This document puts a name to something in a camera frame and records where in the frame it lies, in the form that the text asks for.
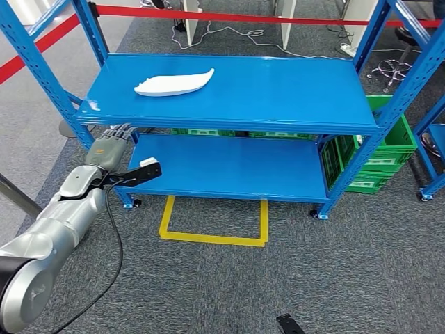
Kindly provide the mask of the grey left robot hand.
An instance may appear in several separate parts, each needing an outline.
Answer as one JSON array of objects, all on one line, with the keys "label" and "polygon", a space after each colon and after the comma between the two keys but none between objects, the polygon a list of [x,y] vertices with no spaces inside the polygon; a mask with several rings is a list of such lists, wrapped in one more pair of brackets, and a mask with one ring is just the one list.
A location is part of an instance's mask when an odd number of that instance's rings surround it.
[{"label": "grey left robot hand", "polygon": [[106,171],[116,170],[128,141],[137,131],[137,128],[130,123],[112,125],[91,145],[86,155],[85,164],[99,166]]}]

